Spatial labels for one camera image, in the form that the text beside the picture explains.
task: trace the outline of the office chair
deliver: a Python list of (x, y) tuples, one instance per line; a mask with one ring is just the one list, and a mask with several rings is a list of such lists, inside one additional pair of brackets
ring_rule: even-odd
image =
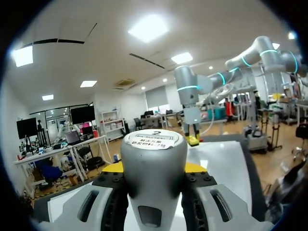
[(41, 165), (40, 170), (42, 175), (45, 178), (45, 181), (52, 186), (55, 184), (58, 187), (61, 183), (58, 182), (63, 172), (59, 169), (59, 167), (49, 166), (49, 165)]
[[(79, 157), (81, 159), (81, 164), (84, 169), (94, 170), (98, 168), (99, 166), (103, 166), (105, 164), (105, 162), (100, 156), (96, 156), (96, 157), (93, 156), (93, 153), (89, 146), (82, 147), (78, 149), (77, 152), (79, 154)], [(88, 153), (91, 153), (92, 157), (90, 159), (87, 159), (86, 157)]]
[(142, 124), (139, 118), (134, 118), (135, 124), (136, 124), (136, 130), (141, 130), (142, 126), (145, 124)]
[[(308, 117), (301, 117), (299, 121), (305, 121), (308, 120)], [(300, 147), (295, 147), (292, 150), (292, 154), (294, 155), (293, 161), (296, 160), (298, 155), (302, 155), (304, 157), (304, 160), (307, 158), (307, 150), (304, 148), (305, 146), (305, 140), (308, 140), (308, 123), (300, 123), (299, 126), (296, 128), (295, 136), (298, 138), (301, 138), (302, 145)]]

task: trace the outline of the black monitor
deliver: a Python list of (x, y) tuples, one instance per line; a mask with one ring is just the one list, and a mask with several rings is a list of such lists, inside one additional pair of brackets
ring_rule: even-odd
[(92, 127), (86, 127), (86, 128), (82, 128), (82, 135), (90, 135), (93, 134), (93, 130)]
[(144, 115), (145, 115), (145, 116), (148, 116), (148, 115), (149, 115), (149, 116), (153, 116), (153, 115), (154, 115), (154, 112), (153, 112), (153, 111), (147, 111), (147, 112), (144, 113)]
[(71, 109), (73, 124), (82, 124), (95, 120), (94, 106), (86, 106)]
[(38, 134), (36, 118), (20, 120), (17, 121), (16, 124), (19, 139), (23, 139), (25, 136), (36, 136)]

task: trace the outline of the laptop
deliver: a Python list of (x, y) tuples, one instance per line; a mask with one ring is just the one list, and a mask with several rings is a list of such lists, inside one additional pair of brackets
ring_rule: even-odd
[(81, 142), (77, 131), (71, 131), (65, 134), (68, 145), (75, 145)]

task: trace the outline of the blue chair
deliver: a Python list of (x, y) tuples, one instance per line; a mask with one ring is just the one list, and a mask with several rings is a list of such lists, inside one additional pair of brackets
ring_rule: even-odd
[(40, 169), (47, 183), (56, 182), (58, 179), (60, 179), (60, 177), (63, 174), (63, 172), (59, 169), (59, 167), (41, 165)]

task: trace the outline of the white label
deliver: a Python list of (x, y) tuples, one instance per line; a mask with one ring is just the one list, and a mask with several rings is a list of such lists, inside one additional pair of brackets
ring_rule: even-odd
[(174, 140), (147, 138), (147, 137), (132, 137), (129, 142), (132, 146), (142, 149), (159, 150), (167, 149), (174, 146)]
[(135, 137), (161, 139), (161, 140), (174, 140), (173, 136), (160, 136), (160, 135), (149, 135), (149, 134), (137, 134)]

